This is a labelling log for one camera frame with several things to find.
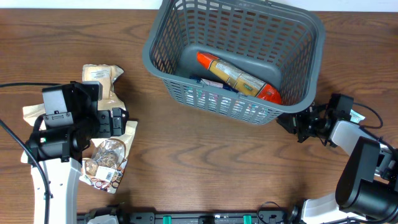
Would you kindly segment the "multicolour tissue pack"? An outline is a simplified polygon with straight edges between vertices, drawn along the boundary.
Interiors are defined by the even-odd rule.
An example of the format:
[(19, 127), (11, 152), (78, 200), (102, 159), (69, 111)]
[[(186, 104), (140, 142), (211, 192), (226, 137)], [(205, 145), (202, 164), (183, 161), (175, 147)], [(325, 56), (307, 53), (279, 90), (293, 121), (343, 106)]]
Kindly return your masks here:
[(209, 85), (199, 78), (192, 81), (192, 85), (173, 87), (178, 102), (253, 124), (266, 124), (279, 115), (241, 93)]

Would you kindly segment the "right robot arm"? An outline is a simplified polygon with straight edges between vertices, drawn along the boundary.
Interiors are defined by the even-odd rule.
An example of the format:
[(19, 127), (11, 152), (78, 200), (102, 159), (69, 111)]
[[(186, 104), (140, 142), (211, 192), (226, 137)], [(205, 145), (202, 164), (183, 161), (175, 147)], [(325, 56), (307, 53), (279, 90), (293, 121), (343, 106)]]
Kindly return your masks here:
[(318, 138), (349, 156), (336, 190), (294, 207), (287, 223), (397, 223), (397, 149), (354, 122), (354, 105), (329, 101), (277, 118), (299, 142)]

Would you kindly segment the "light blue wipes packet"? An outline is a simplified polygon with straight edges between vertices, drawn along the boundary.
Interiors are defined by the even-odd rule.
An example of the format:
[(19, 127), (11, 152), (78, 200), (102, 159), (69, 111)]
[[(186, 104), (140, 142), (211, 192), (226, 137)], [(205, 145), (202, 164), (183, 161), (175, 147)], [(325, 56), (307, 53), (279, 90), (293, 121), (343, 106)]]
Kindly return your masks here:
[(359, 124), (361, 121), (366, 119), (365, 116), (359, 114), (355, 110), (350, 111), (350, 116), (351, 116), (350, 121), (356, 124)]

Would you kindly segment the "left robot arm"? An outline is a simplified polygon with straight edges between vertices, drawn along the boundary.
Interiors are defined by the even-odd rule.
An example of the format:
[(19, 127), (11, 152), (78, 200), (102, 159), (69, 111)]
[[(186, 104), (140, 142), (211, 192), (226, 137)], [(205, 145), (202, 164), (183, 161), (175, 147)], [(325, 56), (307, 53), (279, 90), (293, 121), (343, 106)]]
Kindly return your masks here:
[(99, 110), (98, 82), (56, 85), (42, 90), (44, 114), (26, 142), (34, 181), (34, 223), (76, 223), (82, 152), (92, 139), (121, 136), (128, 113)]

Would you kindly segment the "orange cracker package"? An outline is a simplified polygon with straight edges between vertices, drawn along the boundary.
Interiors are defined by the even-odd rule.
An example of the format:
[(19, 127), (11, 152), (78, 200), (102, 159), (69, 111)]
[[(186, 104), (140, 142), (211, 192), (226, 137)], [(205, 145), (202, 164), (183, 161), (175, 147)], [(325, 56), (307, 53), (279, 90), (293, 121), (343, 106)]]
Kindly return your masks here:
[(197, 53), (197, 61), (205, 69), (222, 79), (227, 85), (238, 92), (278, 105), (282, 104), (282, 98), (276, 88), (242, 71), (235, 65), (215, 55), (201, 52)]

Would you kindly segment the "grey plastic basket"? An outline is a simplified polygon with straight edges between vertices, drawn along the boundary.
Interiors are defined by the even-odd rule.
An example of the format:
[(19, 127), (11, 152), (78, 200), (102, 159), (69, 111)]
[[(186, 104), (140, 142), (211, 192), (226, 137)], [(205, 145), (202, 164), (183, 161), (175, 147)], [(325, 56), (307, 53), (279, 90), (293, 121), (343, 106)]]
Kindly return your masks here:
[(198, 52), (208, 52), (271, 84), (282, 98), (277, 105), (248, 96), (254, 102), (279, 115), (298, 113), (314, 101), (325, 36), (314, 13), (286, 4), (166, 0), (142, 60), (176, 100), (174, 86), (192, 85), (194, 78), (217, 81), (197, 62)]

